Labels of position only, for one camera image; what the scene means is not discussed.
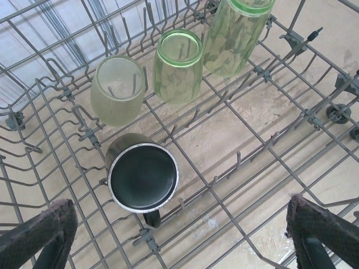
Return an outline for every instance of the dishwasher rack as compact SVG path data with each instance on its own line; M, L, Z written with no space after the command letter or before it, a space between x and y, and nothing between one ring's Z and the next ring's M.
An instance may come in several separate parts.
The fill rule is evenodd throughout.
M257 208L257 206L262 205L269 197L275 194L279 189L281 189L287 182L290 180L295 180L302 187L302 194L307 193L317 204L322 207L334 207L339 205L345 205L344 209L338 214L341 217L346 216L359 203L359 198L357 197L348 197L344 201L333 201L331 203L323 203L320 198L318 198L314 192L312 192L311 188L318 184L327 174L333 171L337 166L339 166L345 159L353 158L356 162L359 163L359 157L355 155L355 152L359 149L356 147L354 150L350 150L342 140L345 137L350 136L353 140L359 142L359 124L352 119L350 107L357 103L359 100L359 71L354 75L350 76L345 73L342 69L340 69L337 65L335 65L332 61L327 59L324 55L318 52L315 48L310 46L309 42L312 38L316 38L316 36L320 38L320 30L310 29L311 31L315 30L308 39L303 39L299 35L293 31L293 27L302 11L302 8L305 4L305 0L302 0L298 10L292 19L292 22L289 27L285 27L281 24L277 18L274 16L270 16L265 29L264 37L258 41L257 47L260 47L264 51L266 51L268 58L260 63L256 63L255 60L248 60L248 67L246 72L242 73L240 76L234 78L231 82L225 82L225 86L222 88L217 88L211 82L211 74L207 74L203 76L202 84L206 85L211 94L208 97L195 105L187 107L186 111L179 115L177 118L170 122L166 122L161 119L158 111L162 107L165 106L164 103L158 103L154 105L152 100L155 98L155 94L151 91L148 91L145 99L144 99L144 107L146 108L146 112L142 113L136 120L134 120L129 125L116 130L115 132L105 132L107 130L107 126L102 124L98 118L96 118L90 112L90 109L83 106L82 104L77 103L77 97L83 93L89 93L89 88L91 87L91 80L94 74L95 68L91 66L92 63L98 61L99 59L103 59L104 57L110 54L118 54L123 53L132 57L133 59L140 60L141 58L147 57L150 53L155 51L156 42L158 41L161 33L167 31L169 29L174 28L187 28L187 29L195 29L198 26L209 25L210 20L215 16L215 10L218 6L218 1L207 0L206 2L197 1L194 3L190 3L190 1L185 1L186 8L182 10L178 10L178 1L175 0L176 6L176 14L169 15L166 10L166 2L162 1L162 7L164 12L164 19L155 22L153 18L152 6L147 0L136 0L132 3L120 8L118 11L113 12L100 20L96 20L93 18L91 12L89 11L88 6L84 1L81 0L81 3L84 6L84 10L88 14L89 19L91 20L91 25L81 29L80 31L73 33L67 38L62 39L58 42L65 42L72 36L76 36L86 31L89 28L93 28L96 30L99 40L102 42L104 47L104 52L101 55L98 55L94 59L89 61L85 60L85 57L82 55L82 60L84 61L84 65L80 68L77 68L71 72L65 72L61 65L53 58L46 58L45 54L48 50L51 49L52 45L42 50L37 50L36 47L31 43L31 41L19 30L13 20L21 15L24 15L27 11L37 8L40 5L44 4L48 0L41 0L31 4L28 8L24 8L13 15L2 18L0 20L0 24L9 24L13 30L17 32L17 34L21 37L21 39L33 50L33 55L26 59L19 61L16 64L13 64L10 67L2 67L0 65L0 73L6 75L10 78L14 83L22 87L24 93L20 96L16 102L13 104L9 104L8 107L0 108L0 115L6 117L6 120L2 122L0 125L1 136L0 140L4 140L9 145L10 149L0 149L0 169L1 169L1 182L6 186L9 194L9 201L0 202L0 208L3 211L11 210L15 212L17 221L15 222L5 222L1 221L0 227L2 227L1 233L4 233L6 229L10 229L14 226L17 226L20 223L26 221L29 217L36 215L39 210L44 210L47 208L50 203L60 197L65 191L70 192L70 197L74 201L74 204L77 208L77 214L79 216L79 227L84 226L86 232L88 233L87 242L82 245L79 249L72 252L68 258L69 268L81 268L74 262L76 256L85 249L89 245L93 245L96 253L98 254L98 261L94 262L90 268L110 268L108 265L108 261L111 257L114 257L116 254L121 254L121 259L128 268L135 268L140 266L146 260L151 257L156 257L158 259L158 266L161 268L177 268L179 266L183 266L192 256L201 251L206 245L210 244L218 236L220 236L223 232L231 227L235 227L240 234L243 236L242 239L235 242L230 248L226 249L219 257L216 257L215 260L208 265L207 268L212 268L217 265L222 259L226 258L226 256L230 255L233 251L236 250L242 243L246 242L249 244L250 248L254 251L254 253L258 256L262 261L272 265L275 268L287 268L294 259L295 254L292 252L286 259L281 261L280 263L272 261L271 259L265 257L258 249L256 244L251 240L251 237L260 229L265 227L273 218L278 216L281 212L285 211L287 208L287 204L282 204L282 207L278 209L275 213L273 213L269 218L263 221L260 225L254 228L251 232L246 232L241 224L240 219L249 212L252 212ZM352 3L346 0L339 0L347 7L355 10L359 13L359 8ZM132 35L130 33L126 21L126 18L123 18L123 23L125 26L126 34L128 40L119 43L114 34L113 28L115 26L111 26L111 33L102 32L99 24L111 17L114 16L121 11L130 8L131 6L144 2L144 31L137 34ZM150 25L147 25L147 19L149 18ZM282 32L281 38L285 39L288 42L288 47L291 46L291 50L286 54L286 56L281 57L277 55L276 52L272 51L268 43L268 36L272 33L273 29L280 30ZM81 51L77 46L75 49L81 55ZM301 71L297 71L292 66L301 55L309 55L310 61L306 65L306 67ZM11 69L16 66L30 61L31 59L38 57L42 59L47 67L49 68L52 77L44 76L41 78L35 78L35 83L29 87L28 89L24 88L22 83L18 81L18 79L12 75ZM327 65L327 70L320 76L319 79L316 80L315 83L309 82L305 78L306 72L311 68L312 64L316 60L321 60L325 62ZM282 72L289 72L294 75L294 78L290 79L286 84L280 85L275 80L275 76L281 74ZM329 94L323 94L320 90L318 90L317 86L321 83L323 79L329 74L329 72L335 72L337 74L337 81L335 85L332 87L332 91ZM294 82L300 81L304 85L306 85L307 89L298 94L297 96L292 96L286 91L286 87ZM150 89L150 83L146 83L146 89ZM261 85L270 85L273 89L277 90L284 98L287 98L293 106L295 106L299 114L297 118L291 121L290 124L285 126L283 129L278 130L273 133L273 135L268 139L263 139L258 132L255 131L254 128L247 122L247 120L235 109L233 108L234 102L245 96L251 91L258 89ZM33 92L33 89L38 89L36 94L30 94ZM304 96L308 92L316 93L321 100L314 105L313 107L303 107L298 99ZM338 104L336 103L336 98L340 96L340 94L344 92L349 92L352 94L352 100L347 104ZM21 109L18 109L18 104L23 100L25 102L22 104ZM186 150L180 145L178 140L191 133L198 126L201 126L206 121L220 113L222 110L227 109L230 110L234 116L241 122L243 125L251 132L253 137L260 142L260 145L251 151L246 156L241 156L241 152L238 151L236 153L236 163L228 167L225 171L218 176L215 176L213 179L208 180L197 165L191 160ZM43 113L46 110L48 115L44 117ZM321 119L318 114L322 111L326 111L327 119ZM58 120L58 115L61 113L67 114L67 120L64 122L60 122ZM196 205L199 200L201 200L205 195L211 195L215 199L215 204L209 208L205 213L201 214L198 217L191 219L191 222L187 224L183 229L174 230L169 238L165 240L162 244L157 244L157 236L161 232L163 226L154 229L152 227L144 224L141 216L136 214L128 214L127 216L120 217L115 221L111 222L107 216L107 212L105 208L113 203L112 200L107 200L104 203L100 202L99 197L96 194L98 189L104 188L106 189L106 177L102 178L98 181L97 184L90 184L88 180L88 176L90 173L94 171L99 171L104 175L104 154L105 149L102 147L105 142L115 138L116 135L121 132L126 132L129 128L131 128L136 123L141 123L144 118L151 115L154 117L157 123L159 123L160 128L156 130L150 137L152 137L156 142L162 143L165 147L173 145L176 149L182 154L190 167L193 168L194 172L198 176L200 182L203 183L203 187L196 190L195 193L186 197L185 199L179 198L178 203L173 208L170 208L168 212L162 217L163 226L166 226L168 223L175 221L177 218L180 218L180 214L183 211L186 211L192 205ZM55 124L55 128L53 130L46 129L46 124L49 121L53 121ZM333 123L350 123L350 128L344 130L344 132L340 135L336 135L331 133L328 128L329 124ZM303 125L311 126L311 131L308 132L305 136L303 136L300 140L295 141L289 148L285 150L282 154L277 154L273 147L275 145L279 145L282 143L283 139L289 136L291 133L297 132L297 130ZM72 132L71 134L66 133L67 126L71 125L76 127L77 131ZM319 132L326 133L330 138L331 142L327 144L327 146L318 152L315 156L310 158L307 162L302 164L296 170L290 168L285 161L283 161L283 156L289 152L292 152L298 145L302 143L306 143L306 141L310 140L314 134ZM52 141L52 137L54 135L59 135L61 141L57 144ZM73 138L78 139L79 147L74 149L73 145L70 144L70 140ZM69 154L65 157L59 157L57 155L57 150L60 147L65 147ZM313 181L311 184L304 183L298 176L298 174L304 170L306 170L310 165L315 163L317 159L325 156L330 149L334 146L339 146L342 148L347 155L337 162L334 166L332 166L329 170L327 170L324 174L319 176L317 180ZM14 153L12 149L16 147L20 147L23 151L22 153ZM94 165L91 167L84 167L81 164L81 152L96 152L96 157L98 158L98 165ZM251 163L255 163L256 159L260 157L264 152L268 152L272 155L274 160L270 162L268 165L259 170L254 176L248 178L247 181L240 184L236 189L232 190L224 198L220 198L220 195L217 194L217 189L219 186L222 186L229 182L237 173L240 173L242 169L244 169L247 165ZM36 158L34 156L40 156L38 162L36 162ZM40 175L38 173L39 165L44 162L44 160L48 157L54 158L55 166L53 169L48 170L48 174ZM21 162L26 160L30 164L28 168L22 168ZM72 160L76 171L78 172L78 176L69 180L69 175L64 171L63 165L68 160ZM234 215L227 208L225 201L232 197L234 194L239 193L245 186L250 184L257 175L267 171L271 168L271 166L275 163L281 164L288 173L285 179L279 182L272 189L267 191L263 196L254 201L251 205L247 206L239 215ZM57 175L58 180L64 180L66 186L60 192L54 194L51 198L48 198L48 193L45 190L43 184L53 175L54 172L58 170L60 173ZM13 171L30 171L34 173L35 182L27 182L25 179L21 178L12 178ZM86 192L80 197L76 197L73 191L74 185L83 180L88 189ZM16 195L14 189L16 186L20 186L27 188L29 192L31 192L31 188L35 186L39 187L41 190L41 194L44 197L45 202L41 205L34 204L24 204L18 203L19 196ZM96 205L96 209L86 214L81 209L80 202L84 201L88 197L91 197ZM228 216L230 222L221 227L218 231L216 231L213 235L205 239L200 245L194 247L187 254L180 257L175 263L169 265L163 259L161 252L168 248L171 241L175 240L177 237L181 236L181 234L186 231L192 229L196 222L203 218L206 214L211 213L215 208L219 208ZM105 222L106 228L97 234L94 234L89 225L89 220L100 213L100 219ZM119 225L121 229L121 223L126 220L133 219L138 224L139 233L133 234L127 239L120 239L118 234L115 232L114 226ZM109 251L108 253L103 253L101 248L98 246L97 240L98 238L104 234L105 232L109 232L111 237L113 238L116 247ZM128 252L126 252L125 247L130 245L132 242L133 251L136 251L136 248L140 245L146 245L150 249L147 255L140 257L136 262L131 262L128 258ZM334 255L332 255L332 260L335 264L340 262L340 259Z

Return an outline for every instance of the black mug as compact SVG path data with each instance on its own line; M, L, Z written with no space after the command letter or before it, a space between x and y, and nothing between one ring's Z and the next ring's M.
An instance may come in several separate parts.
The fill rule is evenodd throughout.
M159 227L159 208L174 195L178 165L163 146L139 133L116 138L105 158L108 189L116 204L143 214L146 223Z

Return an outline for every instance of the drinking glass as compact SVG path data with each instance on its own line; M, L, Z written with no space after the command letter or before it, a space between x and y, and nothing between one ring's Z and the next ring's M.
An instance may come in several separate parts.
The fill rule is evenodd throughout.
M140 112L145 94L145 74L130 57L113 55L98 66L91 86L91 105L105 124L124 126Z
M221 77L238 74L253 51L274 2L222 0L205 41L205 68Z
M171 30L158 41L154 60L154 92L170 104L198 96L202 81L202 43L188 30Z

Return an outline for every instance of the mug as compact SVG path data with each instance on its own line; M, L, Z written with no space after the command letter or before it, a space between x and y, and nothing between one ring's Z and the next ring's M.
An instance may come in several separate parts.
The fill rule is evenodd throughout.
M159 208L174 195L178 185L178 165L163 146L139 133L116 138L105 157L108 189L123 209L143 214L145 222L159 227Z
M91 85L91 106L96 116L110 126L132 122L141 110L145 95L145 73L130 57L104 59Z

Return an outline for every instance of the black handle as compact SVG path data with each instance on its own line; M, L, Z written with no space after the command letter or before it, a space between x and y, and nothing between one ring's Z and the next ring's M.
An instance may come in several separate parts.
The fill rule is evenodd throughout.
M159 210L144 213L145 221L148 225L158 228L161 225L161 216L159 214Z
M42 248L34 268L65 268L76 229L73 202L55 201L49 209L0 236L0 268L20 268Z

